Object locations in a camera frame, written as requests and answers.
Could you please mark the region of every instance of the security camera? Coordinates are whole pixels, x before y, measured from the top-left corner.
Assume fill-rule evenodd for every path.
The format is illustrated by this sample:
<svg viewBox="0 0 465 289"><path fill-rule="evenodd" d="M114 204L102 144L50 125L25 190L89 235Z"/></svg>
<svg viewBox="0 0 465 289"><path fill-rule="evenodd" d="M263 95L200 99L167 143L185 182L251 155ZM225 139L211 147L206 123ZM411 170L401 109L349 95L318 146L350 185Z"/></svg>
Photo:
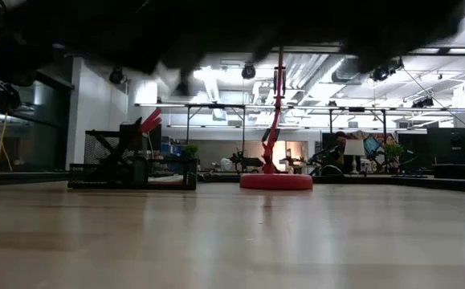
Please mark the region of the security camera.
<svg viewBox="0 0 465 289"><path fill-rule="evenodd" d="M109 75L109 81L114 84L122 84L127 80L125 75L123 74L122 67L114 67L112 69L111 75Z"/></svg>
<svg viewBox="0 0 465 289"><path fill-rule="evenodd" d="M245 63L243 71L241 71L243 79L253 79L255 77L255 67L253 63Z"/></svg>

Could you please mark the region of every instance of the computer monitor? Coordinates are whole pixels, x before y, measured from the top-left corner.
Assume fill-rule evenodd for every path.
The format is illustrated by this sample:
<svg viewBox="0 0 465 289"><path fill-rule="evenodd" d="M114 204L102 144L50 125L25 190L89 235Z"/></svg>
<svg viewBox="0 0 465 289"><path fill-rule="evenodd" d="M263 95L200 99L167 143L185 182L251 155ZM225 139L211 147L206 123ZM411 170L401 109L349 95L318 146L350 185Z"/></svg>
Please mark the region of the computer monitor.
<svg viewBox="0 0 465 289"><path fill-rule="evenodd" d="M435 164L465 164L465 128L428 128L426 134Z"/></svg>

